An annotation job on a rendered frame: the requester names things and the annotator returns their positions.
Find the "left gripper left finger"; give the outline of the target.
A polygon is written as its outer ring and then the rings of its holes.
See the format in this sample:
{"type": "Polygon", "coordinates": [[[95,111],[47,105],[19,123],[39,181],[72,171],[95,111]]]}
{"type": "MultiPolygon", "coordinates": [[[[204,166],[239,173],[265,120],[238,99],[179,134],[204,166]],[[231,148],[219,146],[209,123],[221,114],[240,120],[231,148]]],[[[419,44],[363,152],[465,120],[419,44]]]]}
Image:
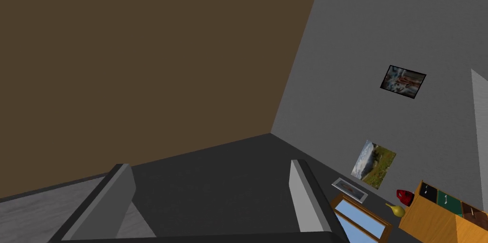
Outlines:
{"type": "Polygon", "coordinates": [[[135,191],[131,166],[116,164],[49,241],[116,238],[135,191]]]}

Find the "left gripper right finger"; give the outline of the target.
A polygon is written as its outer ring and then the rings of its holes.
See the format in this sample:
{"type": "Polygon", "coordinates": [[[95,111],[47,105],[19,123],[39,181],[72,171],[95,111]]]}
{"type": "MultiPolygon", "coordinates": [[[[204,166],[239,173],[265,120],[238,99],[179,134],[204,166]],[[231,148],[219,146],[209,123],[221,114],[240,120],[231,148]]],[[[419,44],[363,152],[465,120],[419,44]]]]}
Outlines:
{"type": "Polygon", "coordinates": [[[330,204],[306,161],[291,160],[288,186],[299,230],[332,232],[330,204]]]}

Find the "dark framed wall picture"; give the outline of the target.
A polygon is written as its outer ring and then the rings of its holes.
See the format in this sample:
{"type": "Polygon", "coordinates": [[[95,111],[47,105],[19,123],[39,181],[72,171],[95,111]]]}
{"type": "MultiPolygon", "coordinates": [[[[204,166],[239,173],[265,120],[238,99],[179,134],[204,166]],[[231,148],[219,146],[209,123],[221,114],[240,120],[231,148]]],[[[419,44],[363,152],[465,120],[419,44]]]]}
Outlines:
{"type": "Polygon", "coordinates": [[[380,88],[414,99],[425,77],[423,73],[390,65],[380,88]]]}

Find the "wooden framed window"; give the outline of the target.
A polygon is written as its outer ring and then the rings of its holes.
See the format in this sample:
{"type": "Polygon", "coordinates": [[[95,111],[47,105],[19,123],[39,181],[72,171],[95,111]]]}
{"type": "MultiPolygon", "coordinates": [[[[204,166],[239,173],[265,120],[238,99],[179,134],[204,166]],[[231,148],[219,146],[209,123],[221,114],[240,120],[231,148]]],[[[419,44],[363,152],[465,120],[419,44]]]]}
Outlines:
{"type": "Polygon", "coordinates": [[[343,193],[331,206],[350,243],[388,243],[392,225],[343,193]]]}

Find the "landscape wall picture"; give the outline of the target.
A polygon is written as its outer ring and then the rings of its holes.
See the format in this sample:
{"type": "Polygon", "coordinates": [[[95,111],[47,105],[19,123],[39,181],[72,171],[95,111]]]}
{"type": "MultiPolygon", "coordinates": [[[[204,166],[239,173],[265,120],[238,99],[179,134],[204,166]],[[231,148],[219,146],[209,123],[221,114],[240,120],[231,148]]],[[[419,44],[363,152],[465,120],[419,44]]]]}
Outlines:
{"type": "Polygon", "coordinates": [[[367,140],[353,166],[351,176],[379,189],[397,153],[367,140]]]}

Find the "grey framed wall picture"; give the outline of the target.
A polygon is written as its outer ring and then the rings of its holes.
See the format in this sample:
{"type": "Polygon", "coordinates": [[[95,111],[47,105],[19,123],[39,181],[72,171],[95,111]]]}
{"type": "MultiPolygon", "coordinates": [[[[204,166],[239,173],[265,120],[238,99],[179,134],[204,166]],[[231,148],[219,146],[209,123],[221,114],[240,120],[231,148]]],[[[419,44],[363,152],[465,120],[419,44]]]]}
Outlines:
{"type": "Polygon", "coordinates": [[[350,198],[352,198],[353,200],[359,203],[363,203],[364,200],[368,197],[367,193],[353,186],[352,184],[350,184],[349,182],[345,181],[342,178],[338,178],[336,181],[334,181],[332,183],[332,186],[339,189],[347,196],[349,196],[350,198]]]}

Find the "wooden shelf cabinet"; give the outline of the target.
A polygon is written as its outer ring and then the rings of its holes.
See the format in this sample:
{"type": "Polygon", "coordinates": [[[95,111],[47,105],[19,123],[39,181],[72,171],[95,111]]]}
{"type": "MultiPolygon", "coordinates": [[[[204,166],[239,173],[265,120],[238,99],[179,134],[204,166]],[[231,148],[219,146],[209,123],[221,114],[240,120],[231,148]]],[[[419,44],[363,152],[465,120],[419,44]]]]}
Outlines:
{"type": "Polygon", "coordinates": [[[488,243],[488,213],[424,181],[399,228],[422,243],[488,243]]]}

